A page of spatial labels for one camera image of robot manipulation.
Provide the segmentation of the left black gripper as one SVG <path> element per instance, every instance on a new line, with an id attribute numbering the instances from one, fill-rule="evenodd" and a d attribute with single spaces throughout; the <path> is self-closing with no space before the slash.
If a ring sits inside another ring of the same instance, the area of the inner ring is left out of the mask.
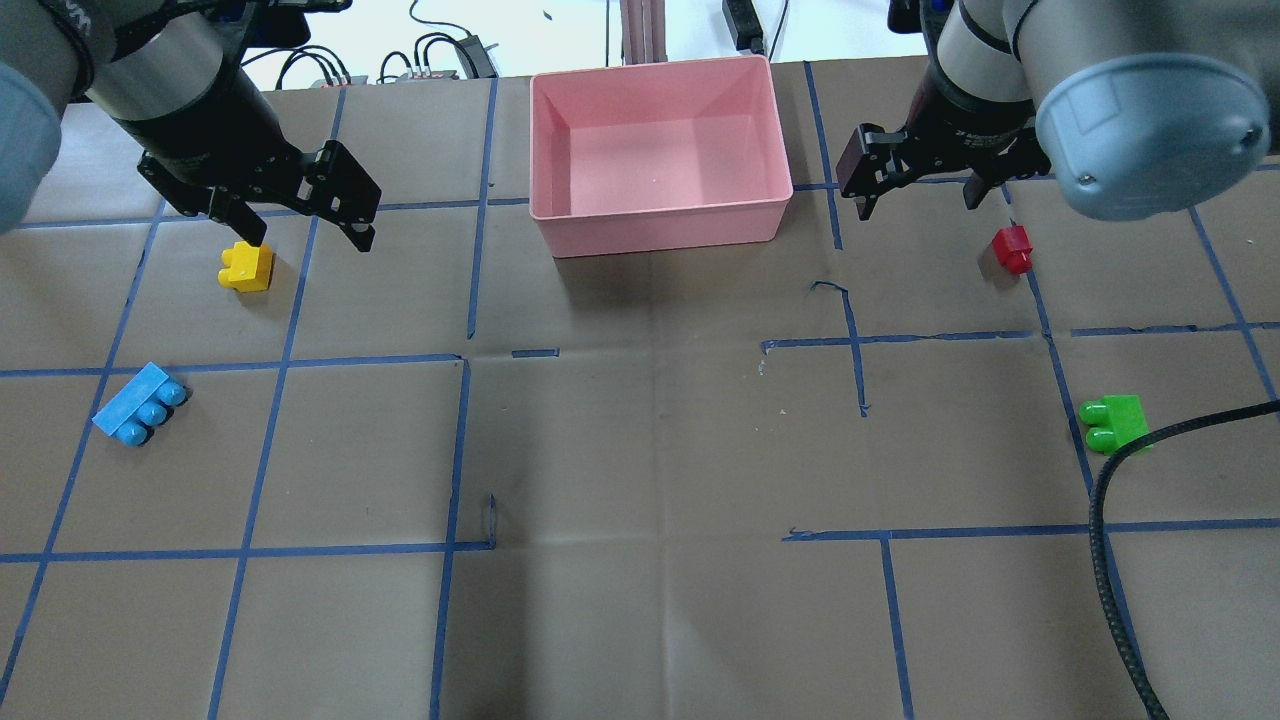
<path id="1" fill-rule="evenodd" d="M 148 42 L 137 51 L 137 172 L 178 213 L 201 213 L 260 249 L 248 205 L 300 211 L 301 151 L 238 59 L 219 42 Z M 303 209 L 370 252 L 381 187 L 339 141 L 303 158 Z"/>

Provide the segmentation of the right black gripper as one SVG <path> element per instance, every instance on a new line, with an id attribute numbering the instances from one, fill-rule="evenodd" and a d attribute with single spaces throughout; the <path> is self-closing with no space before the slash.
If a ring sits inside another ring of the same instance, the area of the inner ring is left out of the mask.
<path id="1" fill-rule="evenodd" d="M 905 164 L 899 150 L 905 143 Z M 838 191 L 868 222 L 886 193 L 918 176 L 972 170 L 963 186 L 968 211 L 977 210 L 1007 179 L 1046 176 L 1051 163 L 1036 136 L 1028 99 L 996 102 L 955 85 L 929 67 L 911 101 L 905 131 L 861 123 L 838 160 Z"/>

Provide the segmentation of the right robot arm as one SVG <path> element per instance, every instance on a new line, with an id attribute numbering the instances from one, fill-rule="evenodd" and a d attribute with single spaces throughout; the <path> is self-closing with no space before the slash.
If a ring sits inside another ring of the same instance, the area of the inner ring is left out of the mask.
<path id="1" fill-rule="evenodd" d="M 980 205 L 1052 176 L 1074 211 L 1135 222 L 1277 154 L 1275 1 L 893 1 L 928 67 L 896 131 L 864 123 L 835 170 L 868 219 L 887 192 L 966 172 Z"/>

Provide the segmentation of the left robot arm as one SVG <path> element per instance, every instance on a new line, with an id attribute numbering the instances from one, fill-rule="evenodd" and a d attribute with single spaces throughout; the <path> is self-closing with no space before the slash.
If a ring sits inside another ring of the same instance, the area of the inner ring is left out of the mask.
<path id="1" fill-rule="evenodd" d="M 28 215 L 61 147 L 61 119 L 90 100 L 142 147 L 138 173 L 183 217 L 259 246 L 259 204 L 335 225 L 360 252 L 381 190 L 335 140 L 305 152 L 244 73 L 252 47 L 301 50 L 306 15 L 344 1 L 5 1 L 3 229 Z"/>

